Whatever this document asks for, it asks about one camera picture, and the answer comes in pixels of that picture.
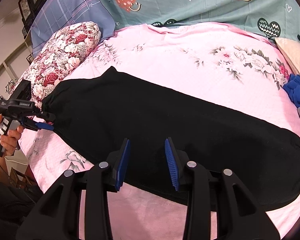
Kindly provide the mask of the person left hand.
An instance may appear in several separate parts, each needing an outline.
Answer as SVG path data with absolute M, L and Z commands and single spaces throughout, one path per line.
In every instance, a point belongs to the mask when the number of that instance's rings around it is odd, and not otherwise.
M 2 122 L 2 115 L 0 114 L 0 124 Z M 6 135 L 0 136 L 0 144 L 4 149 L 1 154 L 2 157 L 6 155 L 12 156 L 17 148 L 18 140 L 24 131 L 23 126 L 19 125 L 15 130 L 8 130 Z

